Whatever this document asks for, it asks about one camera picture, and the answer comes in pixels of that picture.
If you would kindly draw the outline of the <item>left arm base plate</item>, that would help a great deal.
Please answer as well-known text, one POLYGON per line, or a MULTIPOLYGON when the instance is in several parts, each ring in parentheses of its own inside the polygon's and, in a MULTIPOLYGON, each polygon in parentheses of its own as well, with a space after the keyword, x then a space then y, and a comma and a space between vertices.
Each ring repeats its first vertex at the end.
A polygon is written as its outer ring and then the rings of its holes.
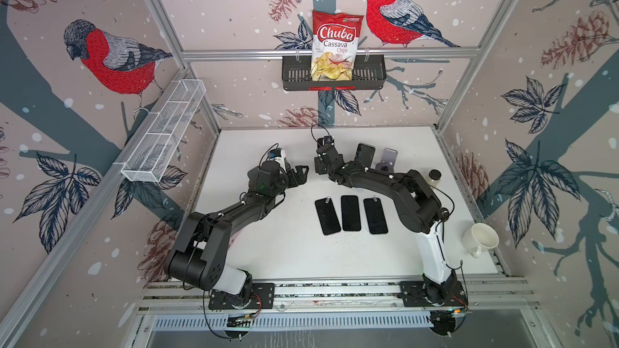
POLYGON ((209 310, 261 310, 272 309, 275 297, 274 283, 245 285, 239 294, 212 290, 209 310))

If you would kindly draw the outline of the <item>purple edged phone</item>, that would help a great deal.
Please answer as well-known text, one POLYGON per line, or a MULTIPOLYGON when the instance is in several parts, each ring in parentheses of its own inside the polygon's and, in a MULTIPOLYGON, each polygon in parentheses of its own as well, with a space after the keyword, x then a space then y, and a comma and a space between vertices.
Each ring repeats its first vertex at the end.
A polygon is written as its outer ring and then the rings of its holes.
POLYGON ((333 235, 342 230, 333 200, 329 197, 318 199, 314 202, 319 217, 322 233, 333 235))

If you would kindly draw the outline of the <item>black phone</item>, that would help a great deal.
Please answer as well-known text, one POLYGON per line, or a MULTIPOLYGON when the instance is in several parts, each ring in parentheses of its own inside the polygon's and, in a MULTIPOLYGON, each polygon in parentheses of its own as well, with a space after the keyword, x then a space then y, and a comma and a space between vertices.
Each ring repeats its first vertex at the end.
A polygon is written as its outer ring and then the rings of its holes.
POLYGON ((344 231, 361 231, 359 198, 353 195, 341 196, 342 227, 344 231))
POLYGON ((375 152, 376 149, 374 148, 374 146, 368 145, 366 143, 359 143, 356 148, 355 161, 365 168, 370 168, 372 167, 375 152))
POLYGON ((364 210, 369 232, 372 235, 386 235, 388 226, 381 200, 379 198, 364 199, 364 210))

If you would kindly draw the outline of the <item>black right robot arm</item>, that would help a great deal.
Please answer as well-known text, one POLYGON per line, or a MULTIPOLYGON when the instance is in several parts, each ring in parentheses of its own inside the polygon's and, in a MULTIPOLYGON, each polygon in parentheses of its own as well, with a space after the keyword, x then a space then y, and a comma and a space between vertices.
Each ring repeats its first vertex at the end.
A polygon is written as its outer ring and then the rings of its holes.
POLYGON ((372 169, 371 164, 358 158, 347 162, 335 148, 335 139, 330 135, 316 140, 316 143, 318 174, 328 175, 338 185, 366 189, 393 200, 400 222, 418 238, 424 297, 433 305, 446 303, 458 283, 454 270, 448 267, 440 231, 440 223, 449 218, 450 211, 443 207, 420 172, 372 169))

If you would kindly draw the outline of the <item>grey round phone stand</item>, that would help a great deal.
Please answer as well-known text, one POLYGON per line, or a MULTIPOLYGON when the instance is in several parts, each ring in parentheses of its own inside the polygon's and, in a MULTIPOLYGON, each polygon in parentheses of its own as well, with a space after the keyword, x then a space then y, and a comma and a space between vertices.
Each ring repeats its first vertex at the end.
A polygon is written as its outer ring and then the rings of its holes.
POLYGON ((380 162, 376 165, 376 170, 389 173, 393 172, 397 157, 398 152, 396 150, 392 148, 385 148, 380 162))

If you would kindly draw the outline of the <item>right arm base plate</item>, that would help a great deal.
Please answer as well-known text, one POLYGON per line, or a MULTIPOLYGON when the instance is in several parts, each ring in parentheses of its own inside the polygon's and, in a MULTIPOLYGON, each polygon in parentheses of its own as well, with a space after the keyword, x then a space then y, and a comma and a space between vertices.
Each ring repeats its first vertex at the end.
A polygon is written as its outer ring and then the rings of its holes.
POLYGON ((405 308, 465 307, 468 298, 459 281, 437 285, 429 281, 402 281, 400 295, 405 308))

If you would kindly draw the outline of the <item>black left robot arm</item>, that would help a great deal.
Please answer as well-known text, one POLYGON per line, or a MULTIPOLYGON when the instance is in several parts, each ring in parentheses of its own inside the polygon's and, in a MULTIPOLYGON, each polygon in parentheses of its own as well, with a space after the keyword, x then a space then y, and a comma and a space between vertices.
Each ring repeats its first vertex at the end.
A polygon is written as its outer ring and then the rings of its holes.
POLYGON ((172 250, 164 262, 164 273, 184 284, 212 289, 248 301, 252 296, 251 274, 227 264, 231 238, 258 222, 283 201, 287 189, 307 182, 310 168, 282 168, 266 160, 248 172, 248 191, 240 201, 209 214, 193 212, 182 223, 172 250))

